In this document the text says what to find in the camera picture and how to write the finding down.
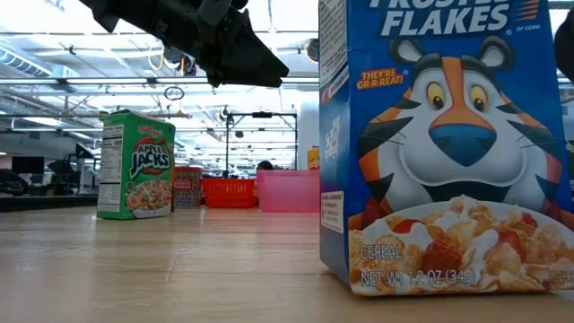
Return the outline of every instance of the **tiger ear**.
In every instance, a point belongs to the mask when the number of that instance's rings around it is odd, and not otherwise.
[[[391,58],[398,64],[414,64],[421,59],[421,44],[416,40],[390,40],[388,42],[388,52]]]
[[[489,36],[483,40],[478,59],[495,71],[508,71],[514,65],[514,53],[506,40]]]

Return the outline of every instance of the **wooden tabletop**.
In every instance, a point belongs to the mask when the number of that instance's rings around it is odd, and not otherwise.
[[[318,218],[0,214],[0,322],[572,322],[574,292],[366,299],[318,260]]]

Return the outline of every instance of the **nutrition facts label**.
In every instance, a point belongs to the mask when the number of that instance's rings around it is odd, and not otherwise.
[[[321,0],[319,17],[319,72],[323,86],[347,62],[347,0]]]
[[[101,142],[98,211],[119,212],[122,188],[124,126],[104,127]]]

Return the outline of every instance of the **frosted flakes box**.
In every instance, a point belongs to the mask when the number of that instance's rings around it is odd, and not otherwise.
[[[360,295],[574,287],[547,1],[319,17],[322,261]]]
[[[131,111],[104,118],[98,217],[138,219],[171,213],[175,127]]]

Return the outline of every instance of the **pink plastic bin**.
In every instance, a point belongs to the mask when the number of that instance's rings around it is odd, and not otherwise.
[[[263,212],[318,213],[321,207],[316,170],[259,170],[257,192]]]

